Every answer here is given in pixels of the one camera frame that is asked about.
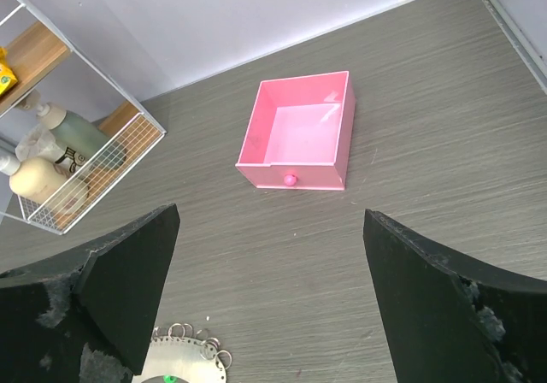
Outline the pink open drawer box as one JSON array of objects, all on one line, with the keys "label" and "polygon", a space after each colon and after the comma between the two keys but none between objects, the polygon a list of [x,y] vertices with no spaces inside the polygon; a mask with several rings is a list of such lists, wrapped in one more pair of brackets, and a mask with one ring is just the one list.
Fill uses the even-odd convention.
[{"label": "pink open drawer box", "polygon": [[235,167],[257,188],[342,191],[355,109],[348,71],[264,80]]}]

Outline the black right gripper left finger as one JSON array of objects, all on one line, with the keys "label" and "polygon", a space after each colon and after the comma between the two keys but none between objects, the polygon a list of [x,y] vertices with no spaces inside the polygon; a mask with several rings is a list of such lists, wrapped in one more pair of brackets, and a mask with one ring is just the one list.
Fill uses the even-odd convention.
[{"label": "black right gripper left finger", "polygon": [[142,373],[179,232],[175,204],[1,275],[4,382]]}]

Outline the yellow candy bag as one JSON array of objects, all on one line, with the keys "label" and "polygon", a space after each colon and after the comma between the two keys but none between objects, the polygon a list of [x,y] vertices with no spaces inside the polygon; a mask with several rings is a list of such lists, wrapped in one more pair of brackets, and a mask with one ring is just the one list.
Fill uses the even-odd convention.
[{"label": "yellow candy bag", "polygon": [[0,48],[0,96],[5,95],[18,83],[18,79],[7,62],[7,50]]}]

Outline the cream lotion bottle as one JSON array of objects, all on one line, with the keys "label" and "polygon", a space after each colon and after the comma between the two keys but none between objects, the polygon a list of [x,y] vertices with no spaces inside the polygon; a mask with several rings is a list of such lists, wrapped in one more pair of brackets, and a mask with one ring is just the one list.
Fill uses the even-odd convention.
[{"label": "cream lotion bottle", "polygon": [[66,169],[42,157],[20,162],[18,171],[9,176],[13,193],[64,215],[75,214],[85,205],[88,186],[83,180],[72,180]]}]

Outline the green pump bottle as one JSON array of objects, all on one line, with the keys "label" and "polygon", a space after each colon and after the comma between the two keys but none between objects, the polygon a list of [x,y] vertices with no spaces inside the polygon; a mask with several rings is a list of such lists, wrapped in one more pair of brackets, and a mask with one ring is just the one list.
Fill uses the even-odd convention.
[{"label": "green pump bottle", "polygon": [[116,170],[125,163],[125,147],[82,116],[53,103],[40,103],[37,118],[57,140],[91,160],[93,168]]}]

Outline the small grey capped bottle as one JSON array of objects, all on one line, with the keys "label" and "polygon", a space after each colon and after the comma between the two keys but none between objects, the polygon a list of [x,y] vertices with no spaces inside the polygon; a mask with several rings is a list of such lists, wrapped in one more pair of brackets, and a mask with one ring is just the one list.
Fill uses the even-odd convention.
[{"label": "small grey capped bottle", "polygon": [[6,174],[8,176],[12,176],[20,168],[21,162],[18,160],[18,158],[15,155],[13,155],[11,153],[8,153],[3,148],[0,149],[0,153],[1,153],[1,156],[0,156],[0,171],[3,174]]}]

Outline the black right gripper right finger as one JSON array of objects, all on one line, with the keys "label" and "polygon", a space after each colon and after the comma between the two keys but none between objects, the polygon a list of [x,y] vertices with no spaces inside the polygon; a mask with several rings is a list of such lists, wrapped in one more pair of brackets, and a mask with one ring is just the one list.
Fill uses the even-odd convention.
[{"label": "black right gripper right finger", "polygon": [[546,283],[371,209],[363,242],[399,382],[544,382]]}]

